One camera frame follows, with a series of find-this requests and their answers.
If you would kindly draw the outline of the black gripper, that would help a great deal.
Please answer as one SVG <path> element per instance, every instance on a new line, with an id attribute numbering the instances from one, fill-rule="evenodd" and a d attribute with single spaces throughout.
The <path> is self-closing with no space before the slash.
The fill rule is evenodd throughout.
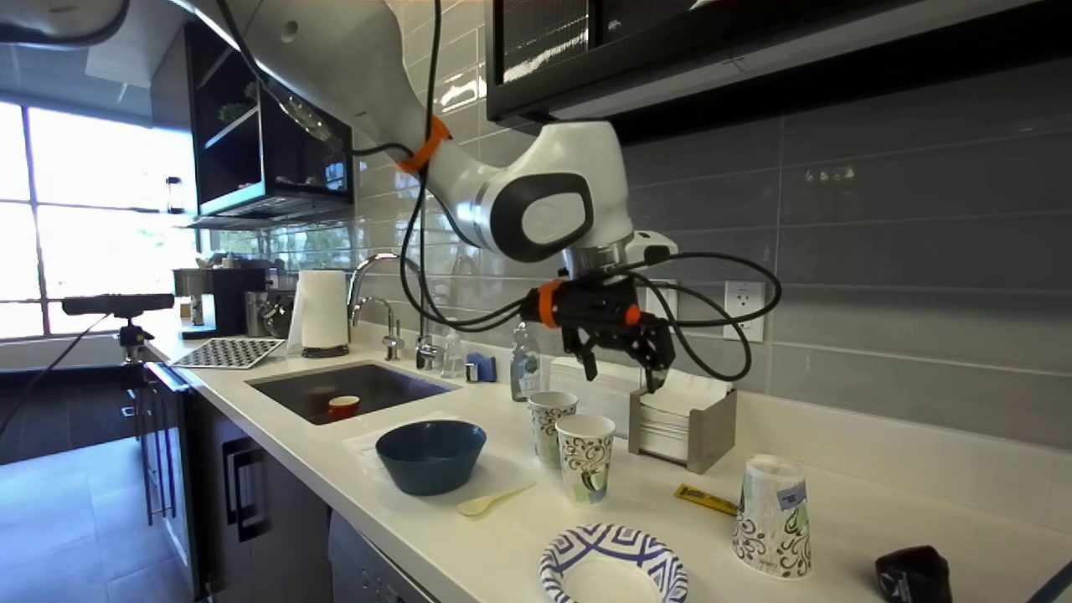
<path id="1" fill-rule="evenodd" d="M 633 355 L 645 365 L 648 393 L 667 380 L 677 358 L 673 336 L 665 319 L 645 321 L 629 272 L 596 266 L 594 274 L 568 279 L 556 292 L 556 319 L 562 348 L 581 358 L 587 380 L 601 375 L 601 348 Z"/>

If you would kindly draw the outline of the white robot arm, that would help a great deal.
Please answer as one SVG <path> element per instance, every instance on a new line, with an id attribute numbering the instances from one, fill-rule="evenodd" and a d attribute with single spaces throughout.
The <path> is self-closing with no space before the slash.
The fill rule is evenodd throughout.
<path id="1" fill-rule="evenodd" d="M 503 306 L 503 319 L 556 329 L 581 365 L 616 348 L 651 387 L 667 380 L 673 336 L 640 307 L 633 266 L 667 256 L 673 240 L 633 223 L 620 137 L 607 119 L 550 124 L 495 167 L 466 154 L 410 83 L 387 0 L 173 2 L 230 43 L 313 137 L 333 119 L 370 134 L 435 194 L 464 240 L 514 261 L 562 261 L 559 279 Z"/>

